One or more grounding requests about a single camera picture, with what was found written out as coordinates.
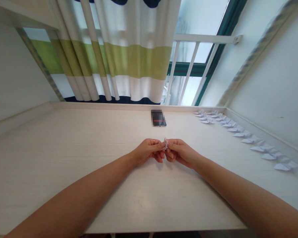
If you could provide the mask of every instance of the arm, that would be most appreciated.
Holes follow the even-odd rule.
[[[79,237],[135,167],[150,157],[162,161],[164,146],[159,140],[144,140],[129,154],[65,188],[5,237]]]
[[[298,237],[298,211],[256,184],[197,153],[179,139],[168,140],[167,160],[201,175],[253,228],[267,237]]]

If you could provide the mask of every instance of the phone screen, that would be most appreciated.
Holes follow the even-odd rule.
[[[155,127],[167,126],[162,110],[151,110],[151,120],[152,120],[153,126]]]

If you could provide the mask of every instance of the wooden desk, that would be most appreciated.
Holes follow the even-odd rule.
[[[53,109],[0,136],[0,234],[6,234],[56,193],[130,152],[145,138],[181,138],[204,156],[298,209],[298,176],[240,143],[220,124],[189,112]],[[194,171],[154,159],[135,169],[104,205],[87,233],[245,228]]]

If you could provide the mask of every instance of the window railing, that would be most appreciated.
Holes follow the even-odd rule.
[[[192,68],[193,68],[193,65],[194,65],[194,60],[195,60],[195,57],[196,57],[196,54],[197,54],[200,43],[201,42],[202,43],[213,43],[212,52],[209,56],[209,59],[207,61],[207,64],[205,66],[205,69],[204,69],[204,72],[203,72],[203,75],[202,75],[202,78],[201,78],[200,85],[197,88],[195,97],[194,97],[193,102],[192,102],[192,106],[194,106],[197,99],[198,99],[200,91],[201,91],[201,89],[202,89],[202,87],[205,83],[206,76],[208,74],[208,71],[209,71],[210,66],[213,62],[213,58],[215,56],[215,53],[216,53],[219,45],[220,44],[225,44],[225,45],[227,45],[227,44],[237,44],[241,40],[241,38],[242,38],[241,35],[239,35],[239,36],[221,36],[221,35],[175,34],[174,35],[174,41],[176,43],[175,43],[174,56],[173,56],[172,66],[171,66],[171,71],[170,71],[170,80],[169,80],[169,84],[168,84],[168,87],[167,87],[165,105],[169,105],[169,102],[170,102],[170,97],[171,97],[170,92],[171,92],[171,87],[172,87],[172,83],[173,83],[174,70],[175,70],[176,59],[177,59],[177,55],[178,55],[178,51],[179,51],[180,42],[183,42],[183,41],[195,42],[195,48],[194,48],[194,51],[193,51],[193,54],[192,54],[192,58],[191,58],[191,61],[190,61],[189,68],[187,70],[187,74],[186,74],[186,77],[185,77],[185,80],[184,80],[184,83],[183,83],[182,90],[181,90],[181,93],[180,93],[180,97],[179,97],[179,100],[178,100],[178,105],[181,105],[181,103],[182,103],[183,96],[184,96],[184,93],[185,93],[185,90],[186,90],[186,87],[187,87],[187,84],[188,84],[188,81],[189,81],[189,77],[191,75],[191,71],[192,71]]]

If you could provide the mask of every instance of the window frame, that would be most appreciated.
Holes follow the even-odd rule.
[[[233,33],[233,30],[238,22],[238,19],[244,9],[244,6],[246,4],[247,0],[230,0],[227,4],[227,8],[225,10],[225,13],[223,15],[223,19],[220,23],[220,26],[218,28],[216,35],[223,35],[223,36],[231,36]],[[211,53],[213,51],[214,45],[212,45],[208,58],[205,63],[194,63],[192,67],[192,71],[190,73],[190,77],[202,77],[203,73],[205,71],[206,65],[210,59]],[[205,93],[205,90],[214,74],[214,71],[218,65],[218,62],[220,60],[220,57],[223,53],[225,44],[220,44],[215,56],[213,58],[213,61],[211,63],[211,66],[209,68],[209,71],[206,75],[205,82],[203,84],[203,87],[201,88],[201,91],[199,92],[199,96],[195,102],[195,106],[199,106],[202,96]],[[189,69],[190,62],[176,62],[175,63],[175,69],[174,69],[174,76],[186,76],[188,69]],[[167,75],[170,75],[171,73],[171,66],[172,61],[169,63],[168,72]]]

